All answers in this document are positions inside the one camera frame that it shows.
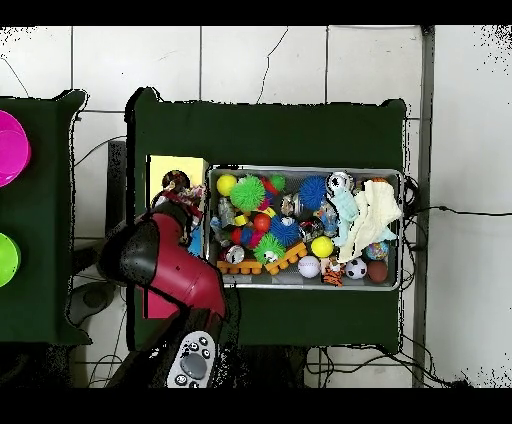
green spiky ball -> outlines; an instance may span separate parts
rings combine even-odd
[[[265,258],[265,252],[274,252],[281,259],[286,253],[286,248],[272,234],[267,233],[261,238],[256,249],[254,249],[254,257],[261,264],[268,262]]]
[[[242,211],[257,209],[265,197],[265,188],[258,177],[247,175],[231,189],[231,203]]]
[[[284,186],[286,185],[286,180],[282,175],[272,175],[270,177],[270,182],[279,192],[282,192],[284,190]]]

white ball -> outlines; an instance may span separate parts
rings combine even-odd
[[[352,280],[363,278],[366,270],[366,264],[361,258],[352,259],[345,265],[345,275]]]
[[[320,272],[320,262],[314,256],[304,256],[299,261],[300,275],[306,278],[314,278]]]

blue spiky ball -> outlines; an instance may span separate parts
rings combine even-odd
[[[300,185],[299,199],[306,209],[316,211],[320,209],[326,193],[325,178],[313,175],[307,177]]]
[[[288,247],[300,239],[299,224],[297,221],[291,222],[290,225],[285,225],[282,218],[277,215],[272,218],[270,224],[270,234],[279,240],[283,246]]]

orange toy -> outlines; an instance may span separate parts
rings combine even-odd
[[[267,268],[267,271],[270,272],[271,275],[276,275],[281,269],[288,268],[288,265],[298,262],[299,257],[303,258],[307,254],[308,250],[306,245],[300,241],[286,251],[283,259],[266,264],[265,268]]]
[[[229,262],[217,261],[217,268],[220,269],[222,274],[243,274],[249,275],[261,274],[261,268],[263,267],[256,259],[244,259],[239,264],[230,264]]]

red ball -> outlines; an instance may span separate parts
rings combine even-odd
[[[254,217],[254,228],[262,233],[266,233],[270,228],[270,216],[266,213],[259,213]]]
[[[388,277],[388,267],[384,261],[370,261],[367,269],[368,277],[374,283],[383,283]]]

